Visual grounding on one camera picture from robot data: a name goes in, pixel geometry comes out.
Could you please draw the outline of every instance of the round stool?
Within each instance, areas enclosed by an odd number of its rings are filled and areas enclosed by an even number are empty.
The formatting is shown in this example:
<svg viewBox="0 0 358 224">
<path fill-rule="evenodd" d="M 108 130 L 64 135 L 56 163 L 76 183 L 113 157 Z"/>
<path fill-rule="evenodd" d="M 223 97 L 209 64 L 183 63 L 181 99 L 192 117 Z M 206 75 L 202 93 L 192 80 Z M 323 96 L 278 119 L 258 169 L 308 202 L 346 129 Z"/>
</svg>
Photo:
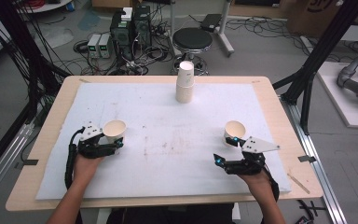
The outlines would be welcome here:
<svg viewBox="0 0 358 224">
<path fill-rule="evenodd" d="M 206 31 L 199 28 L 184 28 L 176 31 L 172 37 L 173 46 L 179 49 L 183 55 L 173 61 L 172 70 L 177 73 L 179 63 L 185 60 L 194 64 L 195 75 L 208 75 L 207 63 L 194 54 L 208 50 L 212 45 L 212 38 Z"/>
</svg>

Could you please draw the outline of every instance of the stacked paper cups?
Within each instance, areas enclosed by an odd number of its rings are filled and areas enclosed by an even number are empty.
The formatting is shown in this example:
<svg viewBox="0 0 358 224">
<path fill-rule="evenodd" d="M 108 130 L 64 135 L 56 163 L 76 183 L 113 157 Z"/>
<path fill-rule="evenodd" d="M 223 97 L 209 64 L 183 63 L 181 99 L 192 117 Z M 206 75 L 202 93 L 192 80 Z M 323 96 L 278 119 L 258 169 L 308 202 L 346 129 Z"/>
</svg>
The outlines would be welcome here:
<svg viewBox="0 0 358 224">
<path fill-rule="evenodd" d="M 194 64 L 183 61 L 179 64 L 178 78 L 176 79 L 176 100 L 179 103 L 189 103 L 193 98 Z"/>
</svg>

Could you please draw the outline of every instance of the wooden table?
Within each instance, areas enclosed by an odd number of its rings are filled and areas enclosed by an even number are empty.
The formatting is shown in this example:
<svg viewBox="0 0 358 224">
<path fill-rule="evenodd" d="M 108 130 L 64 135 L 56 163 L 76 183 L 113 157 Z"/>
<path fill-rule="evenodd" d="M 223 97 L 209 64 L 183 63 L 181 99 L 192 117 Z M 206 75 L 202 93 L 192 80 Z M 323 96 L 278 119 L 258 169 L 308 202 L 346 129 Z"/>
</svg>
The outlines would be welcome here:
<svg viewBox="0 0 358 224">
<path fill-rule="evenodd" d="M 81 83 L 174 83 L 174 76 L 145 77 L 68 77 L 52 106 L 48 117 L 37 137 L 29 160 L 38 160 L 36 166 L 24 166 L 17 183 L 7 200 L 8 211 L 30 211 L 54 209 L 59 200 L 37 201 L 35 195 L 43 179 L 50 151 L 60 134 L 61 126 L 76 97 Z M 197 83 L 243 83 L 252 84 L 255 94 L 264 112 L 272 138 L 279 142 L 285 172 L 291 182 L 292 191 L 281 194 L 280 199 L 320 198 L 323 195 L 321 185 L 308 162 L 300 162 L 304 156 L 289 119 L 266 77 L 196 77 Z M 208 195 L 157 198 L 119 198 L 84 200 L 82 207 L 120 207 L 158 204 L 227 203 L 254 201 L 249 194 Z"/>
</svg>

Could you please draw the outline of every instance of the human arm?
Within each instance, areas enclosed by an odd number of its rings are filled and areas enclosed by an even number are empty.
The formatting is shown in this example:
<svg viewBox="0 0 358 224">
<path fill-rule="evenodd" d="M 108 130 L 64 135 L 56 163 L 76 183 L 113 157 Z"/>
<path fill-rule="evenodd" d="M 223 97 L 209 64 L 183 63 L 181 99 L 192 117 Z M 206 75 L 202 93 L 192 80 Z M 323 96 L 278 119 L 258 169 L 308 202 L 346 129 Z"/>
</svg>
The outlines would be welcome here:
<svg viewBox="0 0 358 224">
<path fill-rule="evenodd" d="M 87 159 L 82 155 L 77 155 L 75 160 L 74 180 L 71 187 L 66 191 L 60 203 L 48 219 L 50 223 L 74 224 L 77 213 L 83 200 L 87 185 L 94 177 L 98 164 L 103 158 Z"/>
<path fill-rule="evenodd" d="M 239 175 L 246 182 L 252 195 L 258 202 L 263 213 L 265 224 L 285 223 L 281 209 L 277 205 L 272 193 L 269 177 L 265 171 L 257 175 Z"/>
</svg>

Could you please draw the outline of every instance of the white cup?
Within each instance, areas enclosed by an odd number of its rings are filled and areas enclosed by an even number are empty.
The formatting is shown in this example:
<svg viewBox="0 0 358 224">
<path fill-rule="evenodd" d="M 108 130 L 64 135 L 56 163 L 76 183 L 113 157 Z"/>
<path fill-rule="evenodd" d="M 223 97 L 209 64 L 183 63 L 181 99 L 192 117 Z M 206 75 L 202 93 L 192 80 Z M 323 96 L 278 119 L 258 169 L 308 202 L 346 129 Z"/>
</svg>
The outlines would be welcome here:
<svg viewBox="0 0 358 224">
<path fill-rule="evenodd" d="M 236 120 L 231 120 L 231 121 L 227 122 L 227 124 L 226 124 L 225 134 L 223 136 L 223 143 L 225 144 L 226 147 L 230 147 L 231 145 L 226 142 L 227 137 L 243 138 L 245 133 L 246 133 L 246 129 L 242 123 L 240 123 L 239 121 L 236 121 Z"/>
<path fill-rule="evenodd" d="M 193 99 L 193 89 L 194 84 L 189 87 L 181 87 L 176 84 L 176 100 L 182 104 L 190 103 L 191 99 Z"/>
<path fill-rule="evenodd" d="M 124 133 L 126 132 L 127 126 L 126 123 L 122 120 L 114 119 L 107 122 L 103 127 L 103 134 L 105 135 L 107 141 L 112 144 L 119 138 L 123 137 L 124 142 Z"/>
<path fill-rule="evenodd" d="M 190 87 L 194 84 L 194 64 L 190 61 L 182 61 L 179 64 L 176 84 L 181 87 Z"/>
</svg>

